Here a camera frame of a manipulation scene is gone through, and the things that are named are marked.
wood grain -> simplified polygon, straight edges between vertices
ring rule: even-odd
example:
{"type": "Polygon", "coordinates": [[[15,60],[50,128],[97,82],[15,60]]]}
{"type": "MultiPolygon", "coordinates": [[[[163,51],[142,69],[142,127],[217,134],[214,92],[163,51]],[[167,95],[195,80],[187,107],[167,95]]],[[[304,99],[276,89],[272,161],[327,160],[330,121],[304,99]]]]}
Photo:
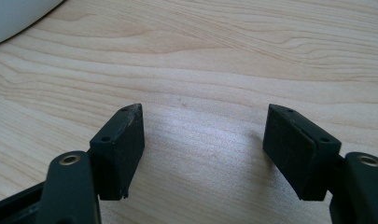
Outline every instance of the wood grain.
{"type": "Polygon", "coordinates": [[[70,0],[0,44],[0,200],[125,105],[130,197],[104,223],[329,223],[262,152],[269,103],[378,156],[378,0],[70,0]]]}

black plastic part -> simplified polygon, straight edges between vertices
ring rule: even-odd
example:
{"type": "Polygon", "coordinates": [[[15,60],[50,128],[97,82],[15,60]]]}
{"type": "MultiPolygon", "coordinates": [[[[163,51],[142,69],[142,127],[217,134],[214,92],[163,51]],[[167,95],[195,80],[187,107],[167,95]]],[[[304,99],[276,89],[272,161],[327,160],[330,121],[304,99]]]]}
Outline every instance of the black plastic part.
{"type": "Polygon", "coordinates": [[[42,190],[40,183],[0,201],[0,224],[34,223],[42,190]]]}
{"type": "Polygon", "coordinates": [[[119,110],[90,141],[96,189],[101,200],[128,197],[128,188],[145,147],[140,104],[119,110]]]}
{"type": "Polygon", "coordinates": [[[378,224],[378,158],[366,153],[348,153],[343,179],[355,209],[356,223],[378,224]]]}
{"type": "Polygon", "coordinates": [[[49,165],[35,223],[100,222],[89,155],[72,151],[55,158],[49,165]]]}
{"type": "Polygon", "coordinates": [[[323,201],[341,142],[295,110],[269,105],[263,149],[305,201],[323,201]]]}

